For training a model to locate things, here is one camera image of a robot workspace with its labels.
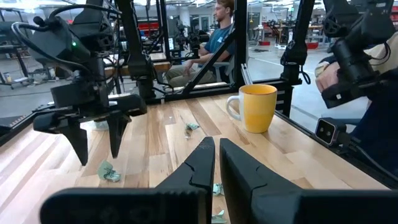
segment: pants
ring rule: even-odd
[[[185,86],[199,72],[191,68],[190,76],[187,77],[184,76],[184,70],[184,67],[177,67],[170,69],[166,73],[167,81],[172,87]],[[216,75],[214,75],[211,71],[207,71],[198,84],[214,83],[216,81]]]

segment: man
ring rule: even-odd
[[[189,60],[184,67],[172,68],[166,73],[167,81],[173,87],[185,86],[199,71],[195,71],[192,66],[194,63],[199,64],[201,68],[216,53],[218,47],[227,38],[231,28],[231,18],[234,11],[234,0],[217,0],[215,7],[215,17],[220,25],[220,29],[214,31],[209,42],[205,47],[199,50],[200,58]],[[218,58],[218,62],[227,62],[235,53],[234,42],[225,50]],[[216,81],[214,68],[209,69],[199,84],[213,83]],[[220,69],[221,75],[224,75],[224,68]]]
[[[385,63],[371,60],[371,65],[380,74],[389,72],[398,76],[398,32],[388,41],[391,56]],[[374,58],[383,58],[386,51],[384,45],[377,45],[366,51]],[[320,92],[338,83],[337,70],[339,65],[334,57],[323,59],[315,70],[316,83]],[[398,83],[393,81],[384,86],[382,91],[369,101],[369,108],[361,122],[351,133],[361,140],[360,146],[383,168],[398,176]]]

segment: person's hand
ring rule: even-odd
[[[192,60],[187,61],[187,63],[185,64],[185,69],[184,69],[184,76],[188,77],[191,75],[191,68],[192,68],[193,62]]]
[[[315,80],[319,92],[323,92],[328,87],[337,84],[337,70],[340,68],[337,62],[330,64]]]

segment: ceiling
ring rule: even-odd
[[[156,4],[156,0],[134,0],[135,4],[146,5],[147,1],[151,5]],[[215,0],[166,0],[167,4],[189,7],[208,7]],[[299,3],[300,0],[248,0],[250,6],[289,6]],[[316,0],[317,4],[322,4],[322,0]],[[0,0],[0,7],[12,7],[18,9],[35,9],[38,7],[62,6],[67,4],[86,4],[86,0]]]

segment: crumpled paper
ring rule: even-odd
[[[222,210],[218,215],[211,216],[211,224],[219,224],[219,223],[226,223],[226,220],[223,218],[224,210]]]
[[[223,184],[213,184],[213,196],[224,195]]]
[[[107,161],[103,161],[97,170],[98,177],[101,180],[108,180],[112,182],[118,182],[121,174],[113,170],[112,164]]]
[[[185,138],[190,139],[192,132],[198,128],[200,128],[200,126],[197,124],[193,124],[193,123],[185,124]]]

